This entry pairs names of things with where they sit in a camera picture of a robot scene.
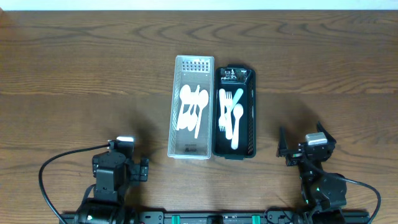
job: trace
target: tabletop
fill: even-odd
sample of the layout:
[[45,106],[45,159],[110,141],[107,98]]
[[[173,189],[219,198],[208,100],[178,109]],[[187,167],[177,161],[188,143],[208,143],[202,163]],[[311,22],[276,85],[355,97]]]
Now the tabletop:
[[[37,174],[56,154],[135,137],[149,180],[127,203],[166,211],[264,211],[303,205],[299,172],[275,156],[278,127],[293,141],[319,120],[337,140],[329,172],[377,188],[376,223],[398,213],[398,20],[395,11],[58,11],[0,17],[0,216],[57,223]],[[243,161],[167,157],[176,55],[256,71],[257,155]],[[44,171],[60,212],[95,183],[91,158]],[[348,184],[350,209],[376,196]]]

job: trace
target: white background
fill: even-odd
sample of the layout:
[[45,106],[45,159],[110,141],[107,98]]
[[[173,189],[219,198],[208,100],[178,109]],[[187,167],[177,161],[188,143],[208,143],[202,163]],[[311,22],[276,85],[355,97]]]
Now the white background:
[[398,0],[0,0],[8,10],[398,9]]

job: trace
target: plastic tray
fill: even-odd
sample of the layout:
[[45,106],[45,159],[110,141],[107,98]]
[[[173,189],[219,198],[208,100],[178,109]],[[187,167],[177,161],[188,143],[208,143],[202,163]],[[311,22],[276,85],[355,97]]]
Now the plastic tray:
[[[234,73],[235,78],[225,77],[225,73]],[[226,159],[241,160],[252,158],[256,155],[256,79],[255,71],[246,69],[242,65],[228,65],[218,68],[216,71],[216,99],[215,99],[215,146],[213,154],[225,157]],[[221,131],[219,118],[221,116],[220,94],[219,90],[231,92],[232,96],[236,94],[237,89],[243,89],[243,94],[238,103],[243,106],[243,115],[239,120],[239,142],[238,148],[231,148],[231,141],[226,138],[226,131]],[[231,111],[232,128],[234,128],[235,118],[233,110]]]
[[[200,87],[199,93],[203,90],[206,90],[208,93],[208,104],[203,107],[203,111],[201,113],[201,121],[197,138],[195,138],[195,131],[196,128],[198,128],[198,125],[195,125],[195,129],[193,131],[189,131],[188,128],[177,128],[177,123],[186,120],[181,119],[181,121],[178,121],[182,105],[180,91],[185,85],[190,87],[191,98],[189,99],[194,99],[193,95],[195,95],[198,85]],[[176,57],[172,110],[170,115],[169,146],[167,153],[169,157],[176,159],[210,158],[213,136],[214,85],[215,76],[213,57],[187,55],[178,55]],[[190,100],[188,102],[193,105],[190,112],[190,114],[193,114],[196,104],[195,100]],[[183,113],[188,113],[190,104],[184,105]],[[195,113],[199,116],[199,106],[197,106]]]

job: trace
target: black tray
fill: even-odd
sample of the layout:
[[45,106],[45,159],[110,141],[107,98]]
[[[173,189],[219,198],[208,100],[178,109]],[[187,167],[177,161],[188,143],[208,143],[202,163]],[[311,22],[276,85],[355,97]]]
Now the black tray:
[[[225,77],[227,74],[236,75],[236,78]],[[216,71],[216,100],[214,101],[215,115],[213,116],[213,133],[215,133],[215,145],[213,154],[225,157],[225,159],[242,160],[252,158],[256,155],[256,79],[255,71],[245,68],[242,65],[228,65],[218,68]],[[237,149],[231,148],[231,141],[225,137],[225,131],[220,131],[218,120],[221,116],[219,90],[231,91],[233,96],[238,88],[243,89],[243,95],[238,101],[243,107],[243,115],[239,120],[239,143]],[[231,113],[232,127],[234,128],[235,118]]]

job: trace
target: wood grain surface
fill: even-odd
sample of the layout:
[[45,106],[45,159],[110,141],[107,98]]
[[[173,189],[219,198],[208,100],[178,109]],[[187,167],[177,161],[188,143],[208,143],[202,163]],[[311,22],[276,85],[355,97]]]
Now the wood grain surface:
[[[216,67],[257,73],[257,156],[167,157],[175,56],[212,55]],[[377,188],[375,223],[397,223],[396,11],[5,12],[0,18],[0,222],[57,223],[37,174],[48,158],[137,139],[149,181],[130,205],[168,211],[303,205],[299,172],[276,158],[277,128],[292,141],[320,120],[338,145],[324,169]],[[60,212],[75,211],[95,179],[84,152],[58,159],[44,184]],[[376,206],[348,184],[346,208]]]

